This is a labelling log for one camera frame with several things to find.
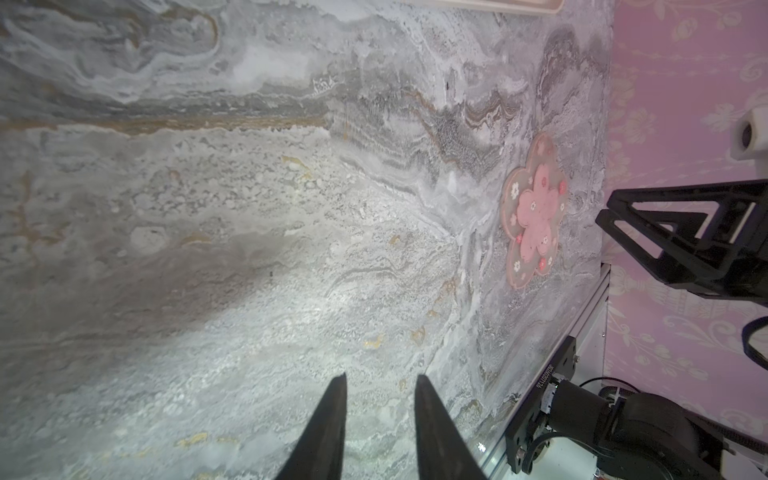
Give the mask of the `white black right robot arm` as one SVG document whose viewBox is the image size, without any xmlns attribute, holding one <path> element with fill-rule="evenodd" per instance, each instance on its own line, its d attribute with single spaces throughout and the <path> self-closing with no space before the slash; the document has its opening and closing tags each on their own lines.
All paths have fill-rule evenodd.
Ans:
<svg viewBox="0 0 768 480">
<path fill-rule="evenodd" d="M 767 182 L 614 191 L 597 224 L 657 281 L 709 300 L 767 304 Z M 699 414 L 651 393 L 609 400 L 567 380 L 548 383 L 549 432 L 522 460 L 565 438 L 610 479 L 764 479 L 736 440 Z"/>
</svg>

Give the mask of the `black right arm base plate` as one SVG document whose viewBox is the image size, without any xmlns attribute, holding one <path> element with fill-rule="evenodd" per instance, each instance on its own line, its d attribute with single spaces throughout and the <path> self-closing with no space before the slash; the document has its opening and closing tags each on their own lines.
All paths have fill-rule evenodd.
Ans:
<svg viewBox="0 0 768 480">
<path fill-rule="evenodd" d="M 576 338 L 566 336 L 545 362 L 541 373 L 517 402 L 513 415 L 504 431 L 507 464 L 515 474 L 523 472 L 523 459 L 530 444 L 546 425 L 547 415 L 542 410 L 542 399 L 551 383 L 573 378 L 575 372 Z"/>
</svg>

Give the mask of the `aluminium front rail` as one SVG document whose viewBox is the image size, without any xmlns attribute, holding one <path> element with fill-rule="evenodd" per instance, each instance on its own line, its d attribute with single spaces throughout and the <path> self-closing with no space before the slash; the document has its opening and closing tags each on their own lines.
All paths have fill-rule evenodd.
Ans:
<svg viewBox="0 0 768 480">
<path fill-rule="evenodd" d="M 570 379 L 575 383 L 585 380 L 590 376 L 600 376 L 603 374 L 605 348 L 603 335 L 605 327 L 602 324 L 605 321 L 603 310 L 608 299 L 610 271 L 611 267 L 609 265 L 601 265 L 596 283 L 582 296 L 582 303 L 577 310 L 577 315 L 572 318 L 565 332 L 545 356 L 546 362 L 566 336 L 575 337 L 576 366 L 573 378 Z M 528 477 L 523 472 L 519 474 L 513 473 L 507 464 L 504 431 L 520 397 L 527 392 L 534 381 L 534 377 L 542 372 L 544 365 L 536 371 L 533 380 L 522 392 L 512 395 L 512 406 L 507 409 L 507 413 L 502 418 L 500 426 L 495 428 L 490 440 L 485 443 L 486 449 L 480 453 L 478 463 L 483 474 L 489 479 L 526 479 Z"/>
</svg>

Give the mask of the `pink flower coaster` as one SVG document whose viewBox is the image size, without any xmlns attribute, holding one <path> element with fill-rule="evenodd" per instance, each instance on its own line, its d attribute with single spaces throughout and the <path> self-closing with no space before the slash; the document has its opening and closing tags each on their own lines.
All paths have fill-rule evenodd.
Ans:
<svg viewBox="0 0 768 480">
<path fill-rule="evenodd" d="M 506 178 L 500 220 L 509 238 L 506 256 L 508 284 L 522 289 L 547 275 L 560 247 L 559 228 L 565 216 L 568 179 L 557 160 L 551 136 L 538 133 L 524 166 Z"/>
</svg>

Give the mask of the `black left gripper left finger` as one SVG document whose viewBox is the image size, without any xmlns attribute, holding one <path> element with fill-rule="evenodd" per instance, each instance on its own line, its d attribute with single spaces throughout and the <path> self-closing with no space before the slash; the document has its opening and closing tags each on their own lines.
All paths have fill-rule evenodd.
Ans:
<svg viewBox="0 0 768 480">
<path fill-rule="evenodd" d="M 334 377 L 277 480 L 339 480 L 343 470 L 347 418 L 347 377 Z"/>
</svg>

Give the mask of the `cream rectangular tray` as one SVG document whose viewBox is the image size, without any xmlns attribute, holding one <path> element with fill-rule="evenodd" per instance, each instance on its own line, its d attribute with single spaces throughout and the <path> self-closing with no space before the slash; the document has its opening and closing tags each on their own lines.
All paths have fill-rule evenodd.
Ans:
<svg viewBox="0 0 768 480">
<path fill-rule="evenodd" d="M 554 15 L 564 0 L 424 0 L 423 4 L 519 15 Z"/>
</svg>

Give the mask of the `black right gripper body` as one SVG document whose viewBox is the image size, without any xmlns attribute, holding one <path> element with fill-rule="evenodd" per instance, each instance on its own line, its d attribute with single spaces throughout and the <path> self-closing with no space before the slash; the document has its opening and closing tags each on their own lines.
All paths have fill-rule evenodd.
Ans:
<svg viewBox="0 0 768 480">
<path fill-rule="evenodd" d="M 767 298 L 767 181 L 612 192 L 596 223 L 656 280 L 703 298 Z"/>
</svg>

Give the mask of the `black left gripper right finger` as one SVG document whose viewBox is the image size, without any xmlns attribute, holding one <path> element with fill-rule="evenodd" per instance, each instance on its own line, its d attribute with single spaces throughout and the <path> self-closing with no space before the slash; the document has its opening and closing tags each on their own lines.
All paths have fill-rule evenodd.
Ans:
<svg viewBox="0 0 768 480">
<path fill-rule="evenodd" d="M 415 429 L 421 480 L 486 480 L 426 375 L 415 387 Z"/>
</svg>

